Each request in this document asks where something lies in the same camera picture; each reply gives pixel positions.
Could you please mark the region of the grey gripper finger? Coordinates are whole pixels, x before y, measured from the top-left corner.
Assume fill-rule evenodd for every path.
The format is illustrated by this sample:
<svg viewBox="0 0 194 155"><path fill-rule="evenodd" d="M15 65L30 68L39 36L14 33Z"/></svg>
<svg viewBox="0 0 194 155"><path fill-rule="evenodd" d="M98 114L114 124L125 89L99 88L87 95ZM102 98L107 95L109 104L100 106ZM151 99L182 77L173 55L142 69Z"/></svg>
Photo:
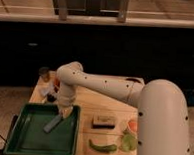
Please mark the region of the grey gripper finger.
<svg viewBox="0 0 194 155"><path fill-rule="evenodd" d="M54 119L52 119L46 126L44 126L44 132L49 133L53 128L63 120L63 117L58 114Z"/></svg>

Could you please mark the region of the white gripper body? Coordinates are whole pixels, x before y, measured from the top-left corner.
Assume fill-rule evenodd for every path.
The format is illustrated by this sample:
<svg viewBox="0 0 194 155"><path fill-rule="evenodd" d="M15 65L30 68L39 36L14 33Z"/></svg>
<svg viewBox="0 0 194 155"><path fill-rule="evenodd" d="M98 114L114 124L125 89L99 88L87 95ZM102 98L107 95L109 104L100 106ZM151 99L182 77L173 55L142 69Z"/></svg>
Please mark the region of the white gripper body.
<svg viewBox="0 0 194 155"><path fill-rule="evenodd" d="M65 97L60 92L57 93L57 107L64 119L72 113L75 97Z"/></svg>

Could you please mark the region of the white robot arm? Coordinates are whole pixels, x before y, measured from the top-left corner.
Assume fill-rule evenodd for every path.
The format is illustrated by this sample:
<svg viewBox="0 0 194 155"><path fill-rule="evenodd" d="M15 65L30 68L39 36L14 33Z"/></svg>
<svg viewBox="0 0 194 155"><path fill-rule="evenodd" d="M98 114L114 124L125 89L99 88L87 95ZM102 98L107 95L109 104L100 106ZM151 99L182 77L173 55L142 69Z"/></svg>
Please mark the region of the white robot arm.
<svg viewBox="0 0 194 155"><path fill-rule="evenodd" d="M72 107L82 86L138 110L137 155L190 155L189 116L184 93L173 82L148 84L86 73L79 62L57 68L57 106Z"/></svg>

